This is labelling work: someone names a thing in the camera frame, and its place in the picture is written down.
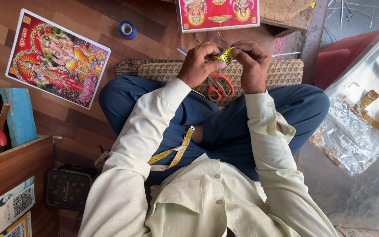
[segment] shirt cuff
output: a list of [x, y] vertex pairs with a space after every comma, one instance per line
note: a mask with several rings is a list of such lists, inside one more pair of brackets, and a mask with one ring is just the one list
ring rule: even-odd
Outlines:
[[178, 109], [182, 100], [188, 95], [191, 88], [179, 78], [170, 80], [164, 87], [154, 90], [167, 103]]
[[245, 94], [245, 102], [249, 118], [263, 118], [276, 115], [274, 100], [267, 90], [259, 94]]

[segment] laminate floor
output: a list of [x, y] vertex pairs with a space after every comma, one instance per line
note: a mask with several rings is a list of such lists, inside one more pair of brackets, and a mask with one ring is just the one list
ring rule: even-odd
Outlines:
[[[90, 110], [5, 77], [22, 8], [111, 48]], [[134, 40], [126, 40], [119, 34], [118, 25], [123, 20], [132, 22], [138, 30]], [[108, 150], [117, 138], [97, 100], [100, 89], [114, 78], [114, 66], [123, 59], [183, 59], [177, 46], [188, 50], [207, 40], [226, 47], [239, 40], [253, 40], [276, 54], [291, 51], [292, 36], [276, 44], [265, 25], [181, 34], [175, 5], [159, 0], [0, 0], [0, 87], [29, 89], [38, 134], [63, 137], [54, 144], [57, 166], [64, 163], [91, 166], [99, 156], [97, 147]], [[78, 213], [60, 210], [59, 214], [60, 233], [65, 237], [76, 236], [73, 229]]]

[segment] tape roll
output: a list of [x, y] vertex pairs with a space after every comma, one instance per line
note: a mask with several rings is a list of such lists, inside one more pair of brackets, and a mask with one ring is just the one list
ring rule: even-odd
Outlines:
[[137, 36], [137, 30], [129, 21], [123, 21], [119, 24], [119, 32], [127, 40], [132, 40]]
[[226, 49], [225, 47], [218, 48], [220, 50], [220, 54], [213, 56], [214, 60], [220, 60], [226, 62], [226, 65], [229, 65], [229, 63], [234, 60], [232, 57], [232, 54], [230, 51], [234, 49], [235, 47], [231, 47], [230, 49]]

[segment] yellow measuring tape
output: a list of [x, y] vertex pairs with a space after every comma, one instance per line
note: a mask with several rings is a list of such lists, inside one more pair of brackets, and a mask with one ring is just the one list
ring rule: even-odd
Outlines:
[[232, 60], [234, 60], [234, 58], [232, 57], [232, 54], [231, 54], [231, 51], [234, 48], [235, 47], [231, 47], [230, 49], [226, 49], [225, 47], [220, 47], [219, 48], [220, 54], [217, 55], [217, 56], [213, 56], [213, 59], [214, 60], [224, 61], [224, 62], [226, 62], [226, 66], [229, 65], [229, 63]]
[[[181, 160], [182, 155], [184, 154], [187, 147], [190, 145], [191, 136], [192, 136], [192, 133], [194, 133], [194, 130], [195, 130], [195, 128], [193, 126], [189, 127], [187, 134], [185, 135], [184, 141], [182, 142], [182, 144], [179, 147], [173, 148], [171, 150], [164, 151], [164, 152], [157, 154], [157, 155], [153, 156], [152, 158], [150, 158], [150, 160], [148, 162], [152, 167], [150, 169], [150, 171], [163, 171], [163, 170], [167, 170], [167, 169], [175, 166]], [[172, 151], [177, 151], [177, 153], [176, 153], [175, 158], [172, 160], [170, 165], [154, 165], [153, 164], [156, 161], [159, 161], [159, 160], [167, 157]]]

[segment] blue tape roll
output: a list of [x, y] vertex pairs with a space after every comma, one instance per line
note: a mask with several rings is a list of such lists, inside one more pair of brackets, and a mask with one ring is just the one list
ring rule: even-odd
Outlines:
[[132, 40], [137, 36], [137, 30], [129, 21], [123, 21], [119, 24], [119, 32], [127, 40]]

